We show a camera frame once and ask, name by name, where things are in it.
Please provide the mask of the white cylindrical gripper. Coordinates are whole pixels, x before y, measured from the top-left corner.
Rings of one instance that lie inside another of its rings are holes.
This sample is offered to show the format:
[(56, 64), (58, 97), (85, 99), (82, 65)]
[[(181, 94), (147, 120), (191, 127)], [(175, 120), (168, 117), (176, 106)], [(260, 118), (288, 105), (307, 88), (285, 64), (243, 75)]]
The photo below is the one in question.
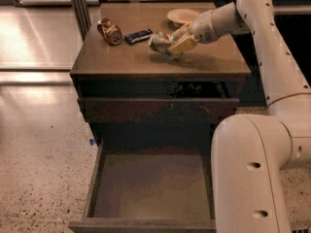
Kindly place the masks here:
[(200, 14), (193, 22), (187, 22), (172, 33), (172, 37), (178, 39), (169, 48), (170, 54), (180, 54), (200, 44), (210, 44), (219, 40), (213, 23), (213, 11), (209, 10)]

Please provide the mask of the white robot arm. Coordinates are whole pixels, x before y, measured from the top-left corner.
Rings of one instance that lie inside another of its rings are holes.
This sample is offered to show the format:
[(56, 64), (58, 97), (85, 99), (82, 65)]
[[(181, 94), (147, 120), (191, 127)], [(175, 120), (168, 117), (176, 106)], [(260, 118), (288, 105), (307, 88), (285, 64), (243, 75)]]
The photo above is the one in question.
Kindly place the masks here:
[(225, 34), (251, 32), (267, 113), (235, 115), (211, 147), (217, 233), (292, 233), (280, 171), (310, 160), (310, 85), (274, 21), (272, 0), (236, 0), (199, 15), (173, 35), (171, 54)]

